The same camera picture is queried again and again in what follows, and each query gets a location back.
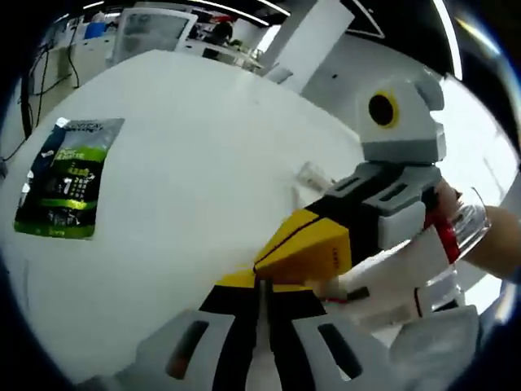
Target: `green product package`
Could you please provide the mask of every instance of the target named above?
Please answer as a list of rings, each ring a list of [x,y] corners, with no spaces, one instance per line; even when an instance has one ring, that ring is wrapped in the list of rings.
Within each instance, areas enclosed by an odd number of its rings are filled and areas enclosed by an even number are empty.
[[[69,239],[94,234],[103,164],[123,122],[56,121],[27,174],[16,231]]]

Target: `ceiling light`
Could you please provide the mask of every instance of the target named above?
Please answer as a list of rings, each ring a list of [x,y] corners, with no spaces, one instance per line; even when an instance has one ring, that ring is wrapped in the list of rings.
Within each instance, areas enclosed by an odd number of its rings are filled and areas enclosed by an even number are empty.
[[[443,0],[432,1],[434,2],[438,14],[440,14],[441,23],[443,24],[445,35],[447,35],[447,40],[449,41],[450,55],[453,59],[454,76],[461,80],[463,79],[462,58],[459,55],[458,40],[456,39],[454,26],[450,21],[449,12],[443,3]]]
[[[492,42],[492,40],[488,38],[484,33],[482,33],[479,29],[468,24],[467,22],[464,22],[461,19],[456,18],[456,20],[472,37],[483,43],[495,55],[499,55],[501,53],[497,45],[494,42]]]
[[[268,22],[263,21],[262,19],[259,19],[253,15],[247,14],[246,12],[242,12],[239,10],[236,10],[235,8],[223,6],[222,4],[217,4],[216,2],[207,2],[206,0],[189,0],[190,2],[198,2],[201,4],[206,4],[207,6],[213,6],[217,8],[222,8],[223,10],[235,12],[238,15],[244,16],[245,18],[255,20],[257,23],[263,24],[264,26],[269,26]]]
[[[263,4],[265,4],[266,6],[268,7],[272,7],[274,10],[276,11],[279,11],[281,13],[283,13],[285,16],[289,16],[291,15],[291,13],[289,13],[288,11],[286,11],[284,8],[281,8],[275,4],[273,4],[272,2],[269,2],[268,0],[257,0],[258,2],[262,2]]]
[[[65,15],[59,17],[57,20],[55,20],[55,23],[60,22],[61,20],[65,19],[65,18],[68,18],[68,14],[65,14]]]
[[[92,4],[89,4],[87,6],[84,6],[83,9],[86,10],[88,8],[92,8],[92,7],[96,7],[96,6],[101,6],[104,2],[93,2]]]
[[[355,30],[355,29],[347,29],[346,31],[349,31],[350,33],[358,33],[358,34],[361,34],[361,35],[367,35],[369,37],[377,37],[377,38],[384,39],[385,38],[385,34],[383,33],[383,31],[380,28],[380,26],[378,26],[378,23],[376,23],[376,20],[374,20],[373,16],[371,16],[371,14],[370,14],[370,12],[372,12],[372,10],[369,9],[367,11],[366,8],[364,6],[362,6],[361,3],[358,0],[352,0],[352,2],[354,2],[356,4],[356,6],[358,8],[360,8],[360,11],[363,12],[363,14],[366,16],[366,18],[369,20],[369,22],[371,22],[371,24],[376,29],[376,31],[378,31],[378,33],[371,33],[371,32],[368,32],[368,31]]]

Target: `office desk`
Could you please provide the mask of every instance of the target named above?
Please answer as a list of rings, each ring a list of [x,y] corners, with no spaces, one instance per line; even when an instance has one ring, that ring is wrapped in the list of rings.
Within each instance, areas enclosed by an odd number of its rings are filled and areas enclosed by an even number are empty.
[[[15,232],[25,175],[57,118],[124,117],[92,240]],[[76,90],[36,128],[0,187],[0,246],[30,327],[73,381],[130,364],[137,343],[256,252],[293,209],[312,160],[342,178],[357,136],[240,68],[152,51]]]
[[[234,62],[241,61],[245,64],[251,64],[256,68],[263,68],[263,66],[258,61],[256,61],[255,59],[253,59],[246,53],[243,53],[241,51],[236,51],[229,47],[213,45],[211,43],[202,42],[202,41],[196,41],[194,39],[186,40],[184,46],[181,47],[179,49],[179,51],[181,53],[187,53],[189,55],[202,56],[206,49],[212,49],[214,51],[218,51],[219,53],[222,53],[223,55],[231,56],[234,59]]]

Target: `black cable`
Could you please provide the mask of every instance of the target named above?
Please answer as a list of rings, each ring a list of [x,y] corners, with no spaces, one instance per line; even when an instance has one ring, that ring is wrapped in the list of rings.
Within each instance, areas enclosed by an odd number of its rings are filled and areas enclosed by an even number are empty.
[[[36,94],[32,94],[32,96],[45,95],[45,94],[48,93],[50,90],[52,90],[53,88],[55,88],[59,83],[61,83],[61,82],[64,81],[64,80],[69,79],[71,75],[72,75],[72,73],[69,73],[67,76],[64,76],[64,77],[62,77],[61,79],[57,80],[57,81],[56,81],[52,86],[50,86],[49,88],[47,88],[45,91],[38,92],[38,93],[36,93]]]
[[[33,108],[31,107],[31,103],[29,104],[28,109],[29,109],[29,117],[31,118],[31,128],[32,128],[33,124],[34,124],[34,116],[33,116]]]
[[[78,72],[76,70],[76,67],[72,63],[72,59],[71,59],[72,42],[74,41],[74,37],[76,36],[76,32],[77,31],[78,31],[78,26],[76,26],[76,28],[72,32],[71,41],[68,43],[68,48],[67,48],[68,63],[71,64],[72,70],[74,72],[74,76],[76,77],[76,87],[74,87],[74,88],[80,88],[80,77],[78,76]]]
[[[24,145],[25,140],[27,140],[27,139],[24,138],[24,140],[20,143],[20,145],[18,147],[16,147],[16,149],[13,151],[13,153],[11,153],[8,157],[3,159],[3,161],[4,162],[9,161],[18,152],[18,150],[22,147],[22,145]]]
[[[30,104],[29,104],[29,69],[22,74],[22,82],[20,85],[20,111],[22,115],[22,126],[24,128],[25,139],[29,138],[33,132],[33,121],[31,120]]]
[[[46,74],[47,74],[47,64],[49,63],[49,47],[46,49],[46,62],[43,66],[43,74],[42,74],[42,87],[40,88],[40,92],[43,91],[43,86],[46,82]],[[36,117],[36,126],[40,124],[40,114],[42,114],[42,100],[43,94],[40,94],[40,99],[38,101],[38,114]]]

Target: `white tabletop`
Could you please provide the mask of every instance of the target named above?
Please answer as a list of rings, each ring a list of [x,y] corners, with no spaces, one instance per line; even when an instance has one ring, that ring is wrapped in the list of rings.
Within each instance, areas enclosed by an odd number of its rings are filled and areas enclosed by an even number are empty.
[[[24,177],[61,116],[125,118],[92,240],[13,229]],[[0,247],[44,348],[74,381],[131,363],[139,341],[251,262],[292,211],[307,160],[347,176],[362,161],[357,136],[240,68],[151,51],[82,86],[35,130],[0,188]]]

